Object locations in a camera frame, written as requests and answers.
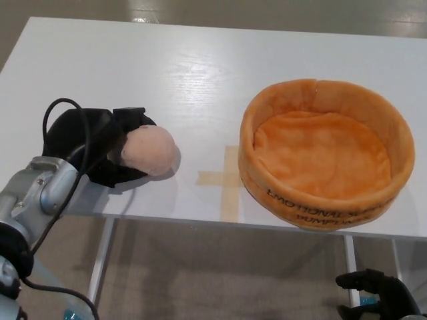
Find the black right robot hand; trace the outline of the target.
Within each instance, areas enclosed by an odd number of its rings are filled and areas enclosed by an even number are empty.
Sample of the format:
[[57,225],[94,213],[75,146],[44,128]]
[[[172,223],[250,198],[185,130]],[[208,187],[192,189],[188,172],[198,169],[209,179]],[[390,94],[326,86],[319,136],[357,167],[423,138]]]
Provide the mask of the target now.
[[366,313],[381,319],[425,319],[407,286],[397,277],[385,275],[375,269],[365,269],[341,274],[336,284],[343,289],[366,291],[379,296],[380,300],[357,307],[337,306],[342,319],[361,319]]

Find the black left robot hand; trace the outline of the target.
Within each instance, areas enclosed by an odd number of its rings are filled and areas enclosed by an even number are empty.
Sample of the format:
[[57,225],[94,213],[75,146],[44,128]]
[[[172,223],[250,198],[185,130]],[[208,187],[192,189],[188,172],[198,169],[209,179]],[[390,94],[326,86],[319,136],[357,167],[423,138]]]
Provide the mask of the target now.
[[[142,125],[155,125],[145,115],[145,108],[84,109],[90,131],[89,156],[85,174],[92,183],[114,188],[118,183],[147,176],[146,171],[121,164],[120,154],[127,134]],[[69,109],[60,115],[47,131],[42,155],[63,159],[76,169],[81,167],[86,135],[80,114]]]

